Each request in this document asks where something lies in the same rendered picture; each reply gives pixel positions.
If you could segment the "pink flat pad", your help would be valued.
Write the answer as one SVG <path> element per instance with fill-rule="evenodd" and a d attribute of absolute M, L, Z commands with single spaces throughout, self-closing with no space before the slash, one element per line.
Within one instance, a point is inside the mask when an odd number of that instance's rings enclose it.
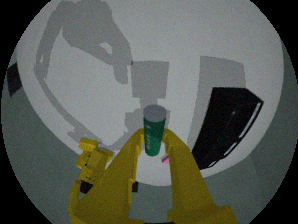
<path fill-rule="evenodd" d="M 165 158 L 162 159 L 162 163 L 167 163 L 169 164 L 169 155 L 167 155 Z"/>

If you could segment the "green aa battery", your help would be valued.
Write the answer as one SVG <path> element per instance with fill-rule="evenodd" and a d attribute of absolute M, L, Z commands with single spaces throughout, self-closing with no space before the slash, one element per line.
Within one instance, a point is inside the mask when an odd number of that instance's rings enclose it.
<path fill-rule="evenodd" d="M 143 110 L 144 143 L 148 156 L 159 154 L 167 110 L 160 105 L 148 105 Z"/>

